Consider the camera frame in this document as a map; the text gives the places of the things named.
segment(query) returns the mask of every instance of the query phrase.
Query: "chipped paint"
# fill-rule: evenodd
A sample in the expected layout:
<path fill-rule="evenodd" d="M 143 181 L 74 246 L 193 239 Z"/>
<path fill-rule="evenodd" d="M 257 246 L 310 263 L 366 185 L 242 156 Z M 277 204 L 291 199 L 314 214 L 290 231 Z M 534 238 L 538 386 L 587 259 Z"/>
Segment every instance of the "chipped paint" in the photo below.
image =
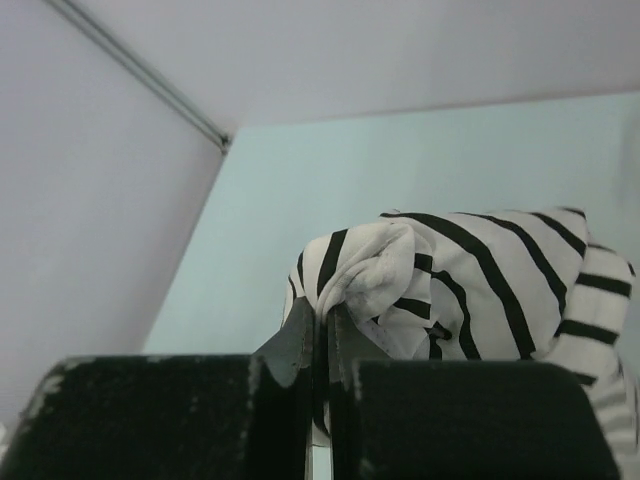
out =
<path fill-rule="evenodd" d="M 148 357 L 145 357 L 145 358 L 149 363 L 159 363 L 165 360 L 169 360 L 170 358 L 173 358 L 173 355 L 149 355 Z"/>
<path fill-rule="evenodd" d="M 67 358 L 63 360 L 60 363 L 60 366 L 64 368 L 66 371 L 69 371 L 79 367 L 80 365 L 93 363 L 96 361 L 96 359 L 97 357 L 72 357 L 72 358 Z"/>
<path fill-rule="evenodd" d="M 359 468 L 360 478 L 375 478 L 376 468 L 375 465 L 367 458 L 362 457 L 360 460 Z"/>
<path fill-rule="evenodd" d="M 60 384 L 63 381 L 63 375 L 51 375 L 45 378 L 33 396 L 25 417 L 30 420 L 36 418 L 44 407 L 47 397 L 60 392 Z"/>

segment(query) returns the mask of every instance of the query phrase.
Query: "black stripe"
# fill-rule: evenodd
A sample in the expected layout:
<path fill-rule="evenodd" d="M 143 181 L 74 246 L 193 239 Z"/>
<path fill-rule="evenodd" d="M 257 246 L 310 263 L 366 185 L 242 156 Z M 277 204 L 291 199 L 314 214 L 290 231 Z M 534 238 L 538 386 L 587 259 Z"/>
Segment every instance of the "black stripe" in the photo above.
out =
<path fill-rule="evenodd" d="M 451 290 L 451 293 L 458 300 L 458 305 L 460 305 L 460 310 L 462 311 L 462 325 L 460 326 L 458 341 L 460 342 L 462 352 L 467 360 L 480 360 L 480 352 L 478 352 L 476 342 L 473 340 L 473 336 L 471 335 L 471 314 L 467 307 L 467 292 L 465 292 L 464 288 L 462 288 L 460 284 L 451 278 L 449 272 L 433 272 L 432 275 L 433 278 L 439 280 L 443 285 Z"/>
<path fill-rule="evenodd" d="M 426 213 L 403 213 L 398 215 L 383 214 L 383 217 L 405 217 L 416 220 L 429 228 L 439 232 L 462 249 L 473 255 L 480 265 L 487 283 L 502 302 L 511 334 L 515 340 L 521 358 L 530 358 L 536 346 L 531 338 L 524 312 L 518 298 L 505 280 L 500 268 L 496 264 L 489 248 L 468 231 L 449 220 L 435 217 Z"/>
<path fill-rule="evenodd" d="M 416 253 L 415 260 L 413 262 L 413 268 L 422 270 L 423 272 L 431 273 L 433 266 L 433 257 L 431 255 L 425 255 L 424 253 Z"/>
<path fill-rule="evenodd" d="M 338 257 L 340 256 L 340 250 L 342 250 L 346 236 L 346 230 L 340 230 L 339 232 L 333 232 L 331 234 L 331 240 L 329 240 L 329 246 L 322 259 L 320 273 L 318 274 L 318 290 L 316 292 L 318 297 L 320 297 L 320 292 L 322 292 L 327 282 L 331 280 L 331 277 L 336 273 Z"/>
<path fill-rule="evenodd" d="M 296 287 L 293 284 L 293 280 L 291 280 L 291 275 L 289 275 L 289 277 L 287 277 L 289 280 L 289 285 L 291 285 L 291 290 L 293 291 L 293 299 L 295 300 L 296 298 L 298 298 L 298 292 L 296 292 Z"/>
<path fill-rule="evenodd" d="M 567 227 L 562 225 L 557 220 L 554 220 L 551 217 L 548 217 L 542 213 L 532 213 L 534 217 L 542 220 L 549 228 L 555 230 L 555 232 L 560 235 L 565 242 L 567 242 L 571 248 L 573 248 L 576 252 L 580 254 L 581 257 L 584 258 L 584 252 L 587 249 L 587 244 L 576 237 Z"/>
<path fill-rule="evenodd" d="M 631 284 L 617 280 L 615 278 L 602 277 L 600 275 L 590 275 L 581 273 L 576 280 L 577 285 L 593 287 L 606 292 L 615 293 L 629 298 L 631 296 Z"/>
<path fill-rule="evenodd" d="M 556 331 L 555 336 L 571 335 L 572 337 L 590 338 L 598 342 L 613 345 L 618 339 L 618 334 L 606 328 L 597 327 L 595 325 L 587 325 L 586 323 L 576 322 L 575 320 L 562 320 Z"/>
<path fill-rule="evenodd" d="M 597 243 L 589 243 L 587 245 L 589 248 L 597 248 L 598 250 L 604 250 L 605 252 L 616 253 L 614 250 L 611 250 L 610 248 L 605 247 L 603 245 L 599 245 Z"/>
<path fill-rule="evenodd" d="M 414 300 L 413 298 L 399 298 L 393 306 L 411 312 L 425 320 L 429 320 L 431 318 L 431 305 L 421 300 Z"/>
<path fill-rule="evenodd" d="M 584 210 L 580 210 L 579 208 L 560 207 L 560 210 L 564 210 L 565 212 L 575 213 L 576 215 L 580 215 L 584 219 L 587 218 L 587 216 L 584 213 Z"/>
<path fill-rule="evenodd" d="M 304 256 L 304 250 L 298 257 L 298 278 L 300 278 L 300 285 L 302 286 L 302 291 L 304 291 L 304 272 L 302 271 L 302 257 Z"/>
<path fill-rule="evenodd" d="M 596 377 L 592 377 L 591 375 L 586 375 L 584 373 L 576 373 L 576 372 L 572 372 L 572 373 L 575 375 L 580 385 L 586 385 L 587 387 L 590 387 L 594 383 L 596 383 L 596 380 L 597 380 Z"/>
<path fill-rule="evenodd" d="M 540 247 L 531 237 L 531 235 L 529 235 L 520 225 L 509 222 L 507 220 L 503 220 L 501 218 L 492 217 L 490 215 L 467 215 L 484 218 L 485 220 L 493 222 L 496 225 L 515 233 L 520 238 L 525 248 L 529 252 L 529 256 L 538 267 L 538 270 L 540 270 L 540 273 L 542 273 L 542 275 L 544 275 L 544 278 L 546 278 L 549 288 L 558 300 L 558 309 L 560 311 L 560 314 L 562 314 L 567 305 L 567 287 L 562 282 L 562 280 L 560 280 L 560 277 L 553 269 L 547 258 L 544 256 L 544 253 L 542 252 L 542 250 L 540 250 Z"/>
<path fill-rule="evenodd" d="M 435 337 L 429 337 L 429 360 L 442 360 L 442 348 Z"/>
<path fill-rule="evenodd" d="M 434 336 L 436 338 L 441 338 L 442 340 L 451 340 L 453 334 L 449 331 L 449 329 L 445 328 L 440 322 L 436 322 L 431 327 L 429 335 Z"/>

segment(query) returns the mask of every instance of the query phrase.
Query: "white wall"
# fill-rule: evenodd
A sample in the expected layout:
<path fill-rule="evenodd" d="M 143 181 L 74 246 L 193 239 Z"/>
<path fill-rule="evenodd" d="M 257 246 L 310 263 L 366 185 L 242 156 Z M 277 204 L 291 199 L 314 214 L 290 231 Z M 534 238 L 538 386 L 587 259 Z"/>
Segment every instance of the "white wall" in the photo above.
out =
<path fill-rule="evenodd" d="M 638 0 L 77 0 L 227 128 L 640 88 Z"/>
<path fill-rule="evenodd" d="M 0 2 L 0 421 L 70 354 L 138 351 L 220 164 L 37 0 Z"/>

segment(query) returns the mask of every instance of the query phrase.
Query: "white fabric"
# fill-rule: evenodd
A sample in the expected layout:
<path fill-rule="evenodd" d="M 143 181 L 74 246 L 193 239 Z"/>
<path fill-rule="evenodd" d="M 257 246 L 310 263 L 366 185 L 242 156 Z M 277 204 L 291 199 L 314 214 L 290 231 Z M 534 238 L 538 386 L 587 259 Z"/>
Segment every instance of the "white fabric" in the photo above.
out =
<path fill-rule="evenodd" d="M 638 454 L 638 381 L 614 349 L 633 268 L 593 243 L 584 213 L 383 214 L 307 245 L 286 319 L 346 303 L 397 359 L 534 359 L 576 374 L 619 460 Z"/>

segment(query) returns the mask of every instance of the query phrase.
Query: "black and white striped fabric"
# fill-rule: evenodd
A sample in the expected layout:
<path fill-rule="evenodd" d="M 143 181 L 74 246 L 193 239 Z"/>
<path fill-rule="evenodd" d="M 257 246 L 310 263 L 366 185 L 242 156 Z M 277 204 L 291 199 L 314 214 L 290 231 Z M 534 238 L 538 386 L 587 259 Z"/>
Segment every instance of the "black and white striped fabric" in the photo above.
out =
<path fill-rule="evenodd" d="M 635 274 L 591 239 L 582 211 L 383 214 L 318 238 L 288 278 L 320 320 L 346 303 L 397 359 L 560 365 L 587 392 L 619 457 L 638 453 L 636 375 L 614 349 Z"/>

